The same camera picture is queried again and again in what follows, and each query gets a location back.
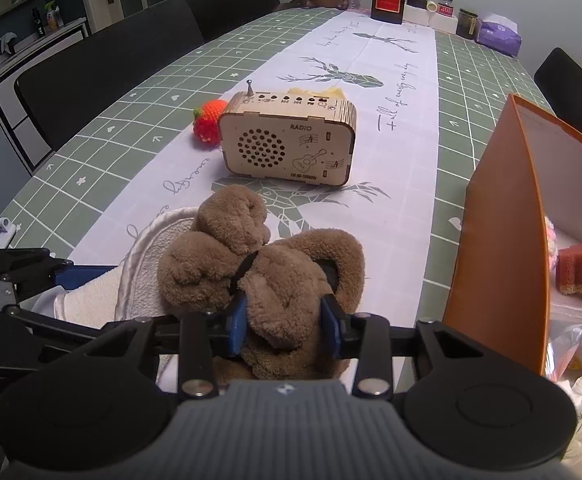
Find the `crocheted strawberry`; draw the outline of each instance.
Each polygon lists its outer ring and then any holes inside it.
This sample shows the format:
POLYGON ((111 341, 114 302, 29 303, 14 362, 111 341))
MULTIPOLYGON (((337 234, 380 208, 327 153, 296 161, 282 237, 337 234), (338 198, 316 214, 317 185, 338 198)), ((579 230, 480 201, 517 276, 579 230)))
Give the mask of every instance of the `crocheted strawberry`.
POLYGON ((225 111, 227 102, 215 99, 193 110, 193 134, 205 144, 217 146, 220 143, 220 132, 217 120, 225 111))

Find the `purple package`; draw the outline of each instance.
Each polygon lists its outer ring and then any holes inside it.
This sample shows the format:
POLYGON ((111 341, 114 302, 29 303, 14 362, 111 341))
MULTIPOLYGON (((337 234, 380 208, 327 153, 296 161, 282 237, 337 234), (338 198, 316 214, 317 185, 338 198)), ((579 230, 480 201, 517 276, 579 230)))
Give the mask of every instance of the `purple package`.
POLYGON ((481 22, 476 43, 515 57, 520 51, 522 38, 517 32, 500 23, 481 22))

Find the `black chair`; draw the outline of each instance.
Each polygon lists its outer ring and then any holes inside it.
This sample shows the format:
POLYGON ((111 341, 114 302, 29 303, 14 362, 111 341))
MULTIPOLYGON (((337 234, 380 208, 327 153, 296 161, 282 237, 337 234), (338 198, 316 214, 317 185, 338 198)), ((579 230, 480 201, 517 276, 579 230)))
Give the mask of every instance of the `black chair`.
POLYGON ((556 116, 582 133, 582 68, 555 48, 533 76, 556 116))
POLYGON ((164 0, 21 73, 15 92, 57 151, 94 117, 204 43, 184 0, 164 0))
POLYGON ((280 3, 280 0, 186 1, 206 42, 273 12, 280 3))

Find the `green checkered tablecloth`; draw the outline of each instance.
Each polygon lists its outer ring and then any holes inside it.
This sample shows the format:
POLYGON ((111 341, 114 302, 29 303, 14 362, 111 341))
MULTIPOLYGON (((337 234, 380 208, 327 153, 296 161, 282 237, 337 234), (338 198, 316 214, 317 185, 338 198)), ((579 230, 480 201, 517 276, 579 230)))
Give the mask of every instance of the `green checkered tablecloth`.
MULTIPOLYGON (((274 54, 339 14, 290 9, 264 16, 181 57, 94 118, 40 168, 5 209, 13 247, 68 257, 127 183, 192 120, 274 54)), ((466 184, 507 95, 547 108, 519 62, 471 41, 436 33, 438 176, 419 316, 440 318, 453 275, 466 184)))

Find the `cabinet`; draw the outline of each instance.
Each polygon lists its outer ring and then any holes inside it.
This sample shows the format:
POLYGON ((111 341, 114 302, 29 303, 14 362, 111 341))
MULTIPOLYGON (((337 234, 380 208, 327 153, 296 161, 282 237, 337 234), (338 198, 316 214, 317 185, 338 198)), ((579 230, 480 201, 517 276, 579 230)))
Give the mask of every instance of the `cabinet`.
POLYGON ((87 37, 85 18, 40 38, 0 66, 0 126, 28 172, 33 174, 51 148, 27 116, 15 93, 15 81, 25 70, 87 37))

